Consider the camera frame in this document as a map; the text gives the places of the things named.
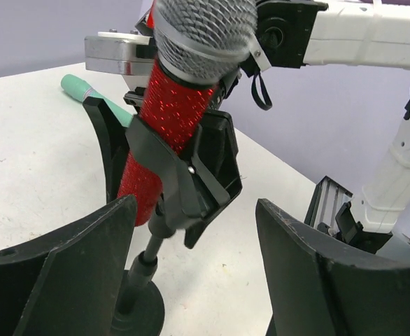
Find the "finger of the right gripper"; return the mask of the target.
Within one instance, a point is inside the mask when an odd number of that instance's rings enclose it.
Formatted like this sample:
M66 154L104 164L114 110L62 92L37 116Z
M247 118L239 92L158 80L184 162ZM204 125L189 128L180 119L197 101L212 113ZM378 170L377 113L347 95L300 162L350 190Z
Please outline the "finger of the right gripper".
M102 98L87 97L83 102L83 108L99 142L106 180L106 202L109 203L118 196L129 152L125 128Z

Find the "black mic stand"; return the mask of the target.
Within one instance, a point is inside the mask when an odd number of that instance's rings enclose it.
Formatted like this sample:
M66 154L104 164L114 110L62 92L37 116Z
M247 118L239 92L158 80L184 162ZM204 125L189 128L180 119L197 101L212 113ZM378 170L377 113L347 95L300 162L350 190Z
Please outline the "black mic stand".
M149 220L151 238L123 274L111 324L111 335L159 335L164 324L164 301L152 278L157 254L165 239L186 230L199 218L199 201L191 173L194 171L139 117L129 126L127 138L136 161L155 173L162 182Z

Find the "teal microphone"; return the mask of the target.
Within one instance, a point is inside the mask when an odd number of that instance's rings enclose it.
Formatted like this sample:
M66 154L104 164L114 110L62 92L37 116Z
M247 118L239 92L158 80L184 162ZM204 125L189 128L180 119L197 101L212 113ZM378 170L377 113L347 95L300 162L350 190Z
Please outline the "teal microphone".
M85 80L73 74L67 74L61 79L60 86L68 96L80 103L83 103L88 97L103 99L123 127L130 125L133 114L97 92Z

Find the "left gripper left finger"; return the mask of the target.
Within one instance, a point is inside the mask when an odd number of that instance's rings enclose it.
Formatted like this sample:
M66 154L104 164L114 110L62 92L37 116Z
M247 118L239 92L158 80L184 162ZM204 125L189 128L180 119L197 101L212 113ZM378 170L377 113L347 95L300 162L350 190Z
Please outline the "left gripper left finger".
M0 250L0 335L107 335L135 216L122 197Z

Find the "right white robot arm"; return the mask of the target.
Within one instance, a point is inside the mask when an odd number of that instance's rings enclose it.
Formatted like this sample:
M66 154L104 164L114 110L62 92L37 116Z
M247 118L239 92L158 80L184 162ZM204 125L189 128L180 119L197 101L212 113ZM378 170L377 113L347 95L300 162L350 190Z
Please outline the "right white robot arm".
M353 191L367 232L399 232L410 203L410 1L259 1L257 37L271 70L271 117L243 131L311 179Z

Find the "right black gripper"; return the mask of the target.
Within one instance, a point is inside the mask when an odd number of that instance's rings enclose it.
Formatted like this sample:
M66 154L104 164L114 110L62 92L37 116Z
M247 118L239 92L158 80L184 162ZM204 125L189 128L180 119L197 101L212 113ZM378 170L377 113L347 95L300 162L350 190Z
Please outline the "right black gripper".
M224 76L216 88L210 109L218 109L239 83L239 69ZM136 87L123 99L126 104L142 107L146 89ZM239 195L241 175L236 161L239 152L230 114L207 110L199 122L195 135L183 151L183 158L194 171L192 181L199 201L199 218L185 230L184 245L193 249L208 225Z

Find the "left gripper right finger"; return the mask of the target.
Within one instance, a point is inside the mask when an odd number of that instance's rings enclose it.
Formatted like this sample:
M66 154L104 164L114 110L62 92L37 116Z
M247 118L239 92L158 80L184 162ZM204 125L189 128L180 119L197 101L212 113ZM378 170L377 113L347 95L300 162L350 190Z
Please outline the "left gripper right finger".
M255 217L268 335L410 335L410 263L337 241L267 199Z

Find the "red glitter microphone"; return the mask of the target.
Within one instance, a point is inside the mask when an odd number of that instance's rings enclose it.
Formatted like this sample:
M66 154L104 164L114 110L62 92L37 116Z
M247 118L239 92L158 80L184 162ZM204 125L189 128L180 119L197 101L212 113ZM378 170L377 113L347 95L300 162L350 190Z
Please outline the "red glitter microphone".
M202 119L219 80L249 56L254 1L155 1L157 46L138 114L175 153Z

